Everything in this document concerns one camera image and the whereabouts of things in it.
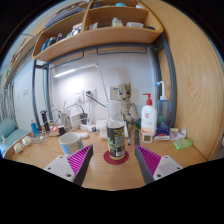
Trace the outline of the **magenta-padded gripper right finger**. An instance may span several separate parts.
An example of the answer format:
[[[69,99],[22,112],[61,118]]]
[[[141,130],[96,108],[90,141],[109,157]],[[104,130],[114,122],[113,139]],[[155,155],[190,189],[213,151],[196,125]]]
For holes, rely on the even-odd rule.
[[[145,184],[160,180],[182,169],[182,166],[170,156],[159,156],[139,145],[135,146],[135,156],[138,160]]]

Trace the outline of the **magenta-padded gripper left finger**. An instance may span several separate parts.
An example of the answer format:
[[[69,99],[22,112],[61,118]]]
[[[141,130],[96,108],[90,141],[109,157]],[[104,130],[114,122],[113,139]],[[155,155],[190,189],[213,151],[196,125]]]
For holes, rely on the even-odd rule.
[[[44,170],[81,186],[92,156],[93,146],[89,145],[69,156],[58,156]]]

